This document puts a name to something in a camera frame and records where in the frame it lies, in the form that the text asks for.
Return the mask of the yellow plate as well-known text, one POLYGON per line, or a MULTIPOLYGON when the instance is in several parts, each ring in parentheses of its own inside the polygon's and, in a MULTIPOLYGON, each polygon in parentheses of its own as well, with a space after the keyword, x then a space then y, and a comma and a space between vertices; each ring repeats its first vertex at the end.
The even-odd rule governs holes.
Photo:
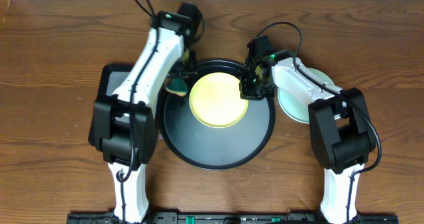
POLYGON ((202 124, 220 129, 239 122, 248 110, 240 98, 239 79, 224 72, 199 78, 189 94, 189 108, 202 124))

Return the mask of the mint green plate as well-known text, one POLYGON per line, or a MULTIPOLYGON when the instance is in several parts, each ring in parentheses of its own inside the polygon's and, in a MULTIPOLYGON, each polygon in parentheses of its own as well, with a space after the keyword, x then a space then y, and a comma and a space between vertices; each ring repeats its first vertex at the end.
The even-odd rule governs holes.
POLYGON ((299 123, 309 124, 309 113, 306 105, 300 103, 284 89, 279 88, 277 94, 280 107, 288 117, 299 123))
POLYGON ((312 72, 315 76, 319 77, 320 79, 322 79, 323 81, 325 81, 326 83, 330 84, 330 85, 334 85, 335 83, 332 81, 332 79, 325 73, 323 73, 320 70, 317 70, 315 68, 308 68, 308 70, 310 72, 312 72))

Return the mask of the green yellow sponge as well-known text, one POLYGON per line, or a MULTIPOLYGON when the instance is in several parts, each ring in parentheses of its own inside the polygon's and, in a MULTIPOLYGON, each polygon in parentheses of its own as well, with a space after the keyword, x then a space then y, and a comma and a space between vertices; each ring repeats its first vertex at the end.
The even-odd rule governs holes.
POLYGON ((172 78, 165 86, 168 93, 184 97, 188 93, 188 86, 182 78, 172 78))

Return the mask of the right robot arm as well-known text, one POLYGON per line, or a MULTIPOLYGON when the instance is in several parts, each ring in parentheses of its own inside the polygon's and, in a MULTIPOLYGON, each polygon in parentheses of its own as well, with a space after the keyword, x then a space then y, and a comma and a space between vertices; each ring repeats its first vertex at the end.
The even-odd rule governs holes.
POLYGON ((357 179, 376 167, 378 161, 365 164, 372 151, 381 150, 363 93, 326 82, 291 50, 251 48, 245 64, 243 99, 263 99, 278 88, 307 107, 311 147, 325 173, 320 211, 329 223, 350 223, 357 215, 357 179))

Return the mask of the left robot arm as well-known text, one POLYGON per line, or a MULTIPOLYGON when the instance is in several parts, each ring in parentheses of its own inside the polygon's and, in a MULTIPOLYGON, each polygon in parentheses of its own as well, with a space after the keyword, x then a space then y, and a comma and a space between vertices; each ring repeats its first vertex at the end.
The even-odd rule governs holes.
POLYGON ((146 165, 158 140, 156 104, 177 64, 187 64, 201 38, 203 15, 183 4, 177 13, 153 15, 148 40, 133 67, 104 67, 94 103, 89 143, 113 175, 116 206, 110 223, 142 223, 149 210, 146 165))

